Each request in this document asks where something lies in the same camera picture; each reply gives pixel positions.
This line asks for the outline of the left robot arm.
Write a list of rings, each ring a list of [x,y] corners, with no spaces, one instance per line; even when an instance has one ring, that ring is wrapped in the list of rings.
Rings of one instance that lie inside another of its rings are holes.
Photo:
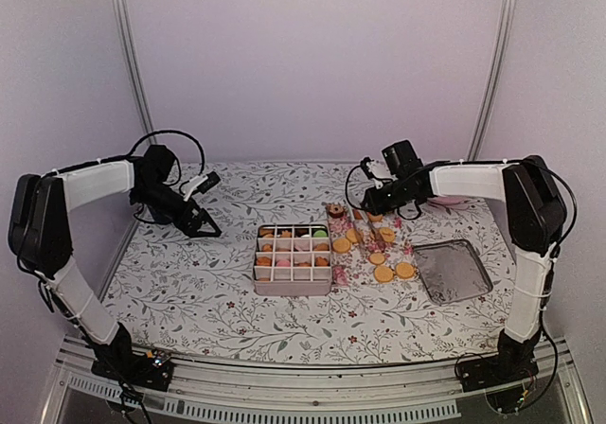
[[[219,236],[219,226],[195,200],[219,183],[219,174],[201,169],[173,185],[169,175],[175,164],[170,149],[152,145],[141,155],[25,173],[15,184],[8,245],[18,268],[39,280],[49,304],[80,330],[120,380],[133,380],[141,362],[132,353],[129,331],[100,302],[99,281],[85,270],[117,247],[94,206],[126,196],[147,207],[154,221],[190,239]]]

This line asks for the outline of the orange swirl cookie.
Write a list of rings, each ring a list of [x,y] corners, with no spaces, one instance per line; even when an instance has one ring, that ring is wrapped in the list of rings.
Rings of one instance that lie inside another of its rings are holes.
[[[260,238],[272,238],[275,234],[275,230],[273,228],[260,228],[258,231],[258,236]]]

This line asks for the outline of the metal serving tongs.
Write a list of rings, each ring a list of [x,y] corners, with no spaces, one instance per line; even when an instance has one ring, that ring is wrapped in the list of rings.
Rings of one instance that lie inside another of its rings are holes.
[[[383,253],[385,243],[378,229],[372,224],[366,212],[358,209],[351,210],[353,228],[357,232],[357,239],[369,254]]]

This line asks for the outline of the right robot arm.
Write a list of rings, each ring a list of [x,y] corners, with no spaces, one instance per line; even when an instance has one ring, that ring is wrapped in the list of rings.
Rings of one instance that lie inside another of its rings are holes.
[[[508,241],[514,265],[513,292],[501,341],[511,344],[490,361],[496,381],[509,382],[526,367],[519,347],[540,335],[542,313],[550,299],[553,269],[561,245],[576,220],[567,204],[574,194],[538,154],[518,159],[423,162],[408,140],[392,144],[379,160],[363,158],[359,167],[371,185],[360,209],[380,215],[433,199],[480,200],[491,210]]]

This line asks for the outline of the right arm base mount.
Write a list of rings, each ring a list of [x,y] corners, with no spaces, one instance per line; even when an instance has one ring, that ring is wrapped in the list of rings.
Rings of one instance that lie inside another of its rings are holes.
[[[503,349],[491,356],[461,356],[454,365],[454,373],[463,391],[471,392],[518,380],[531,380],[539,373],[539,368],[533,352],[524,354]]]

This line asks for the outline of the metal tin with white dividers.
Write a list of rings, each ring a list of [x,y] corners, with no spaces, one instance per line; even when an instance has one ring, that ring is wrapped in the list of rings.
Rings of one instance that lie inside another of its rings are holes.
[[[260,238],[260,228],[273,228],[272,238]],[[310,251],[299,252],[294,249],[297,228],[325,230],[326,238],[311,236]],[[291,230],[291,238],[281,238],[281,230]],[[279,259],[288,259],[292,266],[276,266]],[[331,268],[331,245],[329,228],[325,224],[265,224],[258,228],[256,250],[253,262],[253,284],[255,293],[261,296],[278,297],[313,297],[329,294],[333,283]]]

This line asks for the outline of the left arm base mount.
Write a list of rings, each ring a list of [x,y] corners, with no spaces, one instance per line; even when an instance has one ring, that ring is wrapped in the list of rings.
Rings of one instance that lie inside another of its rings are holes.
[[[160,352],[152,352],[151,356],[133,352],[125,354],[101,352],[96,354],[91,371],[94,375],[105,379],[167,392],[172,380],[174,364],[168,355]]]

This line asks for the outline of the brown flower cookie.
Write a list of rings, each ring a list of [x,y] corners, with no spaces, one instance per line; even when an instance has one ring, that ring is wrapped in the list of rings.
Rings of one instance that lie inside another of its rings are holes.
[[[310,238],[312,236],[311,229],[309,227],[297,228],[294,233],[297,238],[302,238],[302,239]]]

